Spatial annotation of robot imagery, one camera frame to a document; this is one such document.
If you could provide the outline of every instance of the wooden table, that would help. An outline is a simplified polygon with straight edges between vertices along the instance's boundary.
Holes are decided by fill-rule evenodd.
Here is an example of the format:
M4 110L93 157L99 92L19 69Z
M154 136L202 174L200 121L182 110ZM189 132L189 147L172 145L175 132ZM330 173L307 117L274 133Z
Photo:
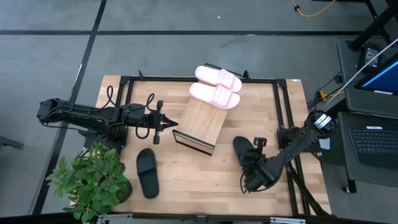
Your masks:
M112 85L118 92L120 76L106 75L103 78L96 106L107 102L106 87ZM294 124L302 126L308 115L303 87L300 80L286 80ZM147 97L155 93L150 104L155 108L157 100L164 100L163 113L178 122L190 97L189 82L135 81L131 102L145 104ZM264 192L242 194L239 178L242 170L232 147L235 136L244 136L250 141L254 137L268 139L263 153L274 156L279 152L276 129L278 128L275 99L271 84L244 83L238 93L241 102L228 111L218 136L213 155L207 156L174 141L172 128L160 134L160 144L153 145L151 131L147 139L136 137L134 128L129 130L126 147L121 155L125 163L124 175L130 180L133 193L124 203L113 208L114 212L167 213L167 214L208 214L208 215L255 215L291 216L289 191L286 174L271 189ZM281 97L284 121L287 123ZM142 194L137 176L136 157L145 148L155 152L159 178L159 196L148 200ZM330 212L322 170L318 160L309 153L300 155L305 183L324 210ZM298 207L302 212L300 191L296 186Z

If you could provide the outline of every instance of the pink slide sandal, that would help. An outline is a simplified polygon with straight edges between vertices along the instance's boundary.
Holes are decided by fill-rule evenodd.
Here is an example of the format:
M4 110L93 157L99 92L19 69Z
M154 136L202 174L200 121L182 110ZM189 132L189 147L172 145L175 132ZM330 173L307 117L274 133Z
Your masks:
M242 82L240 79L225 69L217 70L205 66L199 66L195 71L195 76L200 81L209 83L213 86L222 85L234 93L237 93L242 89Z
M214 87L201 83L194 83L191 85L189 92L194 98L223 110L234 108L241 100L238 94L233 93L231 90L221 85Z

